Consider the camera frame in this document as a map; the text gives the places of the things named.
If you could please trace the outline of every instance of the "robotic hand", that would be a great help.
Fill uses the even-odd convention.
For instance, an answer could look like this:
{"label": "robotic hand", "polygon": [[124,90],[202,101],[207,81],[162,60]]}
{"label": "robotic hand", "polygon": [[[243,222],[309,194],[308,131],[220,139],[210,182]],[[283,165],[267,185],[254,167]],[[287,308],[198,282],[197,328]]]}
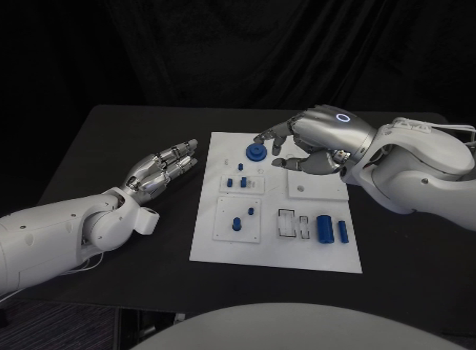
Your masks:
{"label": "robotic hand", "polygon": [[254,141],[273,139],[279,155],[292,135],[309,156],[277,158],[274,166],[315,175],[339,172],[342,181],[361,185],[388,210],[424,211],[476,230],[476,142],[465,144],[433,127],[476,133],[468,125],[404,118],[375,130],[357,115],[323,105],[273,126]]}
{"label": "robotic hand", "polygon": [[159,214],[140,205],[195,165],[197,144],[191,140],[146,157],[120,188],[0,219],[0,293],[39,284],[94,255],[117,249],[133,230],[152,234]]}

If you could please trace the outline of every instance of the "black curtain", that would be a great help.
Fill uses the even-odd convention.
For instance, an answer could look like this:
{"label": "black curtain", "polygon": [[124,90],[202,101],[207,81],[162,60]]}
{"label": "black curtain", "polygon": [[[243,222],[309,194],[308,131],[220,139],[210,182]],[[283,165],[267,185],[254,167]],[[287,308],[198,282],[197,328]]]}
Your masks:
{"label": "black curtain", "polygon": [[36,203],[97,104],[476,125],[476,0],[0,1],[0,214]]}

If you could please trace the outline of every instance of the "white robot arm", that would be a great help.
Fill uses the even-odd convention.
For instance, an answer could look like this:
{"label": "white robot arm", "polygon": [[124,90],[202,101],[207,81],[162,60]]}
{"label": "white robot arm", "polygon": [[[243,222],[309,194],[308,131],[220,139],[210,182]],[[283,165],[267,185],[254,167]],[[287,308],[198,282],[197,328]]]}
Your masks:
{"label": "white robot arm", "polygon": [[348,111],[316,106],[257,135],[279,155],[286,137],[309,153],[277,158],[273,165],[309,174],[339,172],[391,211],[433,213],[476,230],[476,141],[465,144],[436,128],[469,131],[468,125],[436,125],[397,118],[378,130]]}
{"label": "white robot arm", "polygon": [[133,230],[149,235],[159,214],[142,204],[195,165],[197,140],[147,156],[124,184],[101,195],[18,211],[0,219],[0,293],[26,288],[117,249]]}

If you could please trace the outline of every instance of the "small blue part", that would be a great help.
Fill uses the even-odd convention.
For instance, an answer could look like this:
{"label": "small blue part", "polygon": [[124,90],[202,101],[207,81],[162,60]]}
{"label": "small blue part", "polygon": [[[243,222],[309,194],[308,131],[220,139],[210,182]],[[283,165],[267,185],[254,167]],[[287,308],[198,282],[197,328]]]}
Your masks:
{"label": "small blue part", "polygon": [[319,230],[319,242],[323,244],[335,243],[335,233],[332,231],[332,218],[328,215],[316,217],[316,226]]}
{"label": "small blue part", "polygon": [[341,242],[349,243],[348,241],[348,233],[347,233],[347,223],[344,221],[338,222],[339,226],[339,235],[341,235]]}
{"label": "small blue part", "polygon": [[238,217],[233,220],[233,230],[240,231],[241,230],[241,219]]}
{"label": "small blue part", "polygon": [[264,145],[253,143],[246,148],[246,156],[253,162],[260,162],[267,156],[267,149]]}

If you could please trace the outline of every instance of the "black table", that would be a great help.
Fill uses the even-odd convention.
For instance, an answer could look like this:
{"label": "black table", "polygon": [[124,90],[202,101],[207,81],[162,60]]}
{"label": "black table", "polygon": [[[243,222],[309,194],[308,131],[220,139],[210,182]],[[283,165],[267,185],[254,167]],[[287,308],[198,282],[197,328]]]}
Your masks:
{"label": "black table", "polygon": [[[296,302],[370,312],[432,332],[476,333],[476,233],[423,213],[387,211],[349,186],[364,274],[188,260],[212,131],[259,133],[293,111],[97,106],[75,137],[41,204],[104,192],[152,152],[198,139],[198,166],[147,206],[153,235],[133,234],[103,264],[29,288],[21,298],[155,311],[204,313],[248,303]],[[403,116],[357,113],[374,127]]]}

